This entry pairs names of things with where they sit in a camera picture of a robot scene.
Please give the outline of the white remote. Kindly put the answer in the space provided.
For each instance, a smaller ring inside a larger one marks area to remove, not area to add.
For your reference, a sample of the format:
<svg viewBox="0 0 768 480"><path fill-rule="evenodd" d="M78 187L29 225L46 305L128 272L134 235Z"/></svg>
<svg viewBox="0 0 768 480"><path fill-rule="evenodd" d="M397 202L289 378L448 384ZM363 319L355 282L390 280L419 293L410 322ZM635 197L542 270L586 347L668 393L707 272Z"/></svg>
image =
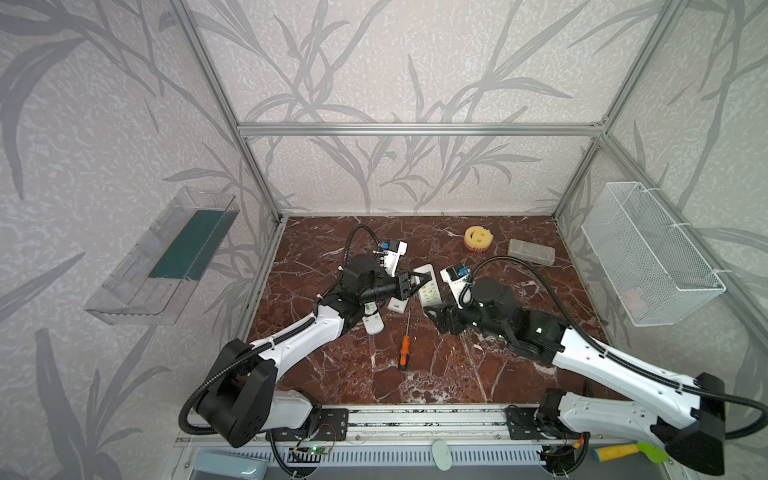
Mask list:
<svg viewBox="0 0 768 480"><path fill-rule="evenodd" d="M391 298L387 304L387 309L398 314L404 314L407 309L407 305L407 300Z"/></svg>
<svg viewBox="0 0 768 480"><path fill-rule="evenodd" d="M442 304L442 297L437 284L432 264L425 264L414 269L417 273L429 274L431 280L419 288L418 296L423 307L437 307Z"/></svg>
<svg viewBox="0 0 768 480"><path fill-rule="evenodd" d="M384 323L375 302L369 302L364 305L362 320L368 335L377 335L384 330Z"/></svg>

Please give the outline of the orange handled screwdriver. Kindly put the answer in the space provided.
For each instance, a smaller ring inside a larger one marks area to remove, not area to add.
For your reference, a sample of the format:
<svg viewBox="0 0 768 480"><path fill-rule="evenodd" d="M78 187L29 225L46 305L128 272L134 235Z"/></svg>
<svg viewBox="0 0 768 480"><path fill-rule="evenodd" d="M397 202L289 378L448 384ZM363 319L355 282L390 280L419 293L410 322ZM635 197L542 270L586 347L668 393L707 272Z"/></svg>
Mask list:
<svg viewBox="0 0 768 480"><path fill-rule="evenodd" d="M406 320L406 329L401 341L401 347L400 347L399 358L398 358L398 369L400 371L405 371L407 369L409 358L410 358L410 342L411 342L410 335L409 335L410 320L411 320L411 313L408 313L407 320Z"/></svg>

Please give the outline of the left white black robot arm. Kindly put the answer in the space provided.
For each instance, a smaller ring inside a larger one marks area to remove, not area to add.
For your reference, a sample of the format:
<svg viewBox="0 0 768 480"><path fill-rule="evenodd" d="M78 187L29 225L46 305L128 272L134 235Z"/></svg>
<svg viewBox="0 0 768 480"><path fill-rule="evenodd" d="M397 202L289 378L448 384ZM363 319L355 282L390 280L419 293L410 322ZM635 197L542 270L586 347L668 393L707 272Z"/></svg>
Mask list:
<svg viewBox="0 0 768 480"><path fill-rule="evenodd" d="M278 390L279 380L353 329L367 304L406 301L432 278L426 272L389 273L372 254L354 256L301 320L261 340L227 343L182 405L179 428L193 436L219 435L235 448L271 430L314 432L320 405L298 391Z"/></svg>

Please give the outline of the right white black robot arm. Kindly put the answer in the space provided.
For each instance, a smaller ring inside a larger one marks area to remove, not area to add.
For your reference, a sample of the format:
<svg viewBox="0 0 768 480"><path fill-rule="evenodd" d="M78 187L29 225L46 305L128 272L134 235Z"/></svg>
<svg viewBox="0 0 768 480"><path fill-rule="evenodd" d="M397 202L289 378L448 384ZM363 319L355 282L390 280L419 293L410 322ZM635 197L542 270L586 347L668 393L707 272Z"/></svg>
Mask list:
<svg viewBox="0 0 768 480"><path fill-rule="evenodd" d="M442 334L474 329L504 341L517 356L577 373L621 394L591 398L550 389L533 414L508 415L510 424L551 437L605 434L662 449L702 474L725 472L724 444L767 425L765 404L726 394L718 377L668 372L620 352L549 313L520 305L493 279L451 283L454 299L424 312Z"/></svg>

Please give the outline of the yellow smiley sponge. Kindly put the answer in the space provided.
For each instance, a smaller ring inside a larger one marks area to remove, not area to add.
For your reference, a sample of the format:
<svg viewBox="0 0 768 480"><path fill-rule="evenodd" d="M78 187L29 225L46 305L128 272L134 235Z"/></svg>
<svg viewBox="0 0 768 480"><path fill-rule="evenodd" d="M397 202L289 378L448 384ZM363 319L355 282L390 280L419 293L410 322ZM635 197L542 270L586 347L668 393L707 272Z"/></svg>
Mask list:
<svg viewBox="0 0 768 480"><path fill-rule="evenodd" d="M486 251L492 244L494 235L482 226L469 227L463 237L464 246L475 252Z"/></svg>

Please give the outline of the clear plastic box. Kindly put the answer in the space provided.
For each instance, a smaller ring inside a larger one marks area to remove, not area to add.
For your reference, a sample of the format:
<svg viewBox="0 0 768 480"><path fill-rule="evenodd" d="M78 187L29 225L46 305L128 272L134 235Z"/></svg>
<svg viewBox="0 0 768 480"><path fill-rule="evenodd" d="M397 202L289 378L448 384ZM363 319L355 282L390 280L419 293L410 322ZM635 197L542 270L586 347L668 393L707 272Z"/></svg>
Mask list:
<svg viewBox="0 0 768 480"><path fill-rule="evenodd" d="M507 255L544 266L552 266L556 261L556 252L553 247L518 239L509 241Z"/></svg>

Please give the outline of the pale green oval object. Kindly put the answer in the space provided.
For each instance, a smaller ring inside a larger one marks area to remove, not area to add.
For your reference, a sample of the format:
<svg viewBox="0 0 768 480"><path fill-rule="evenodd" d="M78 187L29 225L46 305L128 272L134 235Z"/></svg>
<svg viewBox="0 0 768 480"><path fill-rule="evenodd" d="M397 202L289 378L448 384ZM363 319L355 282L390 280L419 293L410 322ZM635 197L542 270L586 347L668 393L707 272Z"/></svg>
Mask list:
<svg viewBox="0 0 768 480"><path fill-rule="evenodd" d="M435 466L440 471L448 471L453 466L453 458L450 447L444 440L435 440L432 443L431 454Z"/></svg>

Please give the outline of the small circuit board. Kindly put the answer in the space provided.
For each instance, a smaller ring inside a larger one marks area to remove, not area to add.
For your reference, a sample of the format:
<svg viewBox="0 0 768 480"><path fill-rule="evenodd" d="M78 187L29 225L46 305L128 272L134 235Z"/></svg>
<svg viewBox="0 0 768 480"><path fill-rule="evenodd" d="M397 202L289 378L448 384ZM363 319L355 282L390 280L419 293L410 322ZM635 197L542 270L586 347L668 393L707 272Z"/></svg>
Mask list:
<svg viewBox="0 0 768 480"><path fill-rule="evenodd" d="M334 443L331 444L310 444L305 445L303 443L297 444L291 450L291 455L297 461L311 462L314 457L328 456L332 453L335 447Z"/></svg>

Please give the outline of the green yellow toy spatula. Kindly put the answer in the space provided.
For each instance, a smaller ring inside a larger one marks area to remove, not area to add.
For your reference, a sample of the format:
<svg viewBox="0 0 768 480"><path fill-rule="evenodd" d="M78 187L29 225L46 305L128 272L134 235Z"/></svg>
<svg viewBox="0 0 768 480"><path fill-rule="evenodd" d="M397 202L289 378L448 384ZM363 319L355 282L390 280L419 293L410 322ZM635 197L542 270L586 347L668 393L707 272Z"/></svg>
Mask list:
<svg viewBox="0 0 768 480"><path fill-rule="evenodd" d="M642 442L602 447L593 451L593 457L598 462L608 462L634 454L643 454L654 464L663 464L669 460L669 455L663 448L658 448Z"/></svg>

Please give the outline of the light blue tray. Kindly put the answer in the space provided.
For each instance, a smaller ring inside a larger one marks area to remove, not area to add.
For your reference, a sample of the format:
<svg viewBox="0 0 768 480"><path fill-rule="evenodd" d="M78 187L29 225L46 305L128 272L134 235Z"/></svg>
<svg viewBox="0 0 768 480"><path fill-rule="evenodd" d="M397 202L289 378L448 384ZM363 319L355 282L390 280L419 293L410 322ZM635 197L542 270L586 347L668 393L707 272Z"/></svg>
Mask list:
<svg viewBox="0 0 768 480"><path fill-rule="evenodd" d="M268 467L267 460L214 451L201 451L193 463L198 472L234 479L263 479Z"/></svg>

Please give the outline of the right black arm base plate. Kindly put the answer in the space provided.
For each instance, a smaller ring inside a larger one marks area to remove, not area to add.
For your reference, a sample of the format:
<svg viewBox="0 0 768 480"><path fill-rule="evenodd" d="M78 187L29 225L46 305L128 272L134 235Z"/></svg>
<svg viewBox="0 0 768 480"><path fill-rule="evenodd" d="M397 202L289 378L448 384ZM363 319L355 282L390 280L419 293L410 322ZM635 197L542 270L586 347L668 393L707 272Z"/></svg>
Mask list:
<svg viewBox="0 0 768 480"><path fill-rule="evenodd" d="M547 440L574 443L582 438L556 415L540 413L538 407L508 405L504 409L507 430L511 440Z"/></svg>

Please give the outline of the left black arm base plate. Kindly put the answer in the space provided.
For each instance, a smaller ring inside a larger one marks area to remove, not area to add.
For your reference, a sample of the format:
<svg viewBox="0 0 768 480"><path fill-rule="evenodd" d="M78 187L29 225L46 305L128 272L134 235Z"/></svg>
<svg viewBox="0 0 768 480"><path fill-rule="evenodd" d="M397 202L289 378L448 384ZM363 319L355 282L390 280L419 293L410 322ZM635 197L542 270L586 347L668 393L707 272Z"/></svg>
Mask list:
<svg viewBox="0 0 768 480"><path fill-rule="evenodd" d="M281 428L272 432L276 442L344 441L349 427L350 410L346 408L326 408L313 411L306 422L298 429Z"/></svg>

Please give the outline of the clear plastic wall shelf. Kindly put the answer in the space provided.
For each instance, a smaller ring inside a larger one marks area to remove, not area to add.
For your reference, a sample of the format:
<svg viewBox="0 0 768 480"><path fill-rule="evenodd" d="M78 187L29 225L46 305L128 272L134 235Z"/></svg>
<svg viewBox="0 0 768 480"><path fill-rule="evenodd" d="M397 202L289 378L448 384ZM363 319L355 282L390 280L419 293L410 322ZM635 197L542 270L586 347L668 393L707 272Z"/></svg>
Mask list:
<svg viewBox="0 0 768 480"><path fill-rule="evenodd" d="M233 194L181 188L84 310L108 325L175 324L239 213Z"/></svg>

